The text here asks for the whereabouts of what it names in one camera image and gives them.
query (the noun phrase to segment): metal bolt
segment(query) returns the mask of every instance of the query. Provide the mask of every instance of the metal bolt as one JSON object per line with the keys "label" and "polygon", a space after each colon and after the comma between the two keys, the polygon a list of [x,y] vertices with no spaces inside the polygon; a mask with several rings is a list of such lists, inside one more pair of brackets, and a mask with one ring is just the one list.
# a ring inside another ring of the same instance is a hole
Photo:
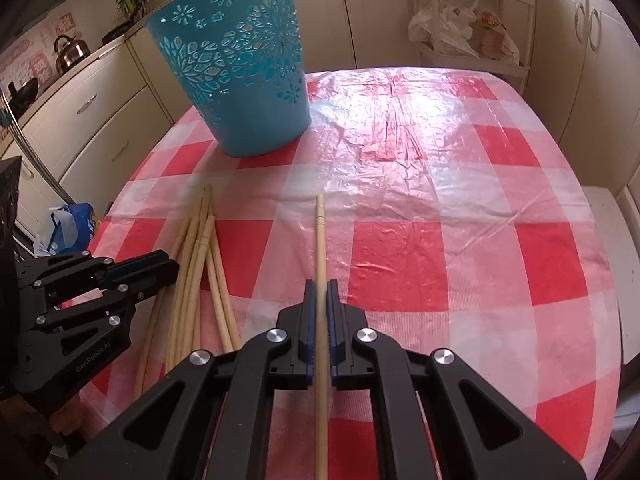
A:
{"label": "metal bolt", "polygon": [[361,328],[356,332],[356,337],[363,343],[371,343],[378,338],[378,332],[372,328]]}
{"label": "metal bolt", "polygon": [[287,338],[287,333],[281,328],[272,328],[267,332],[267,339],[272,343],[280,343]]}
{"label": "metal bolt", "polygon": [[189,356],[189,361],[192,365],[200,366],[205,365],[211,359],[211,354],[206,350],[196,350],[195,352],[191,352]]}
{"label": "metal bolt", "polygon": [[450,365],[456,356],[448,348],[441,348],[440,350],[435,351],[433,358],[436,359],[436,362],[439,365]]}

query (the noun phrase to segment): red and white checkered tablecloth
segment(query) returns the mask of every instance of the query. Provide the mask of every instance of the red and white checkered tablecloth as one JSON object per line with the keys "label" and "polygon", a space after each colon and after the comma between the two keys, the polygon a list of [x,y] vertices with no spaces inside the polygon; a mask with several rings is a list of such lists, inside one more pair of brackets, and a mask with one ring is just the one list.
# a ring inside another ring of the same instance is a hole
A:
{"label": "red and white checkered tablecloth", "polygon": [[[120,193],[92,251],[117,261],[167,250],[209,182],[247,341],[314,276],[323,192],[328,275],[343,299],[405,348],[452,348],[593,478],[616,407],[617,303],[589,205],[540,120],[485,73],[387,68],[307,83],[312,126],[255,158],[224,155],[189,110]],[[205,286],[202,341],[218,353]],[[89,434],[132,401],[149,309],[138,309],[132,347],[82,390]],[[147,385],[163,373],[166,314]],[[330,477],[376,478],[368,395],[331,402]],[[312,391],[276,394],[268,478],[312,478],[313,417]]]}

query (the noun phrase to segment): stainless steel kettle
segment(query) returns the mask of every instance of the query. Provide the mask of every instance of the stainless steel kettle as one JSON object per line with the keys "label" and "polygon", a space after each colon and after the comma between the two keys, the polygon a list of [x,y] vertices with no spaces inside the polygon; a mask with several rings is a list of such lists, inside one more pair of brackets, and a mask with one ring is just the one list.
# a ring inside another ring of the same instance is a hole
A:
{"label": "stainless steel kettle", "polygon": [[[60,40],[66,40],[62,49],[60,49],[58,45]],[[60,75],[71,70],[72,67],[91,54],[89,47],[84,41],[76,40],[75,36],[70,38],[64,34],[56,38],[56,42],[53,44],[53,50],[58,54],[58,58],[56,59],[56,70]]]}

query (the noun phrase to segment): plastic table cover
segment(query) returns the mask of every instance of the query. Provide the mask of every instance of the plastic table cover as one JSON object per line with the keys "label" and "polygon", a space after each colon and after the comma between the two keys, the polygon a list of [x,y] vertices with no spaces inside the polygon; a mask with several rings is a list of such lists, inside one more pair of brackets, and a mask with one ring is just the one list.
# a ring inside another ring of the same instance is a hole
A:
{"label": "plastic table cover", "polygon": [[[618,394],[617,303],[588,202],[540,120],[478,72],[317,73],[307,87],[312,126],[255,158],[222,153],[191,108],[120,193],[94,254],[168,250],[209,182],[244,342],[302,300],[322,192],[328,276],[343,300],[405,348],[453,349],[593,478]],[[207,287],[202,344],[219,353]],[[132,347],[81,391],[89,436],[132,402],[151,304],[134,317]],[[167,314],[147,388],[164,373]],[[376,478],[368,394],[333,392],[330,416],[330,477]],[[313,417],[311,390],[276,393],[268,478],[312,478]]]}

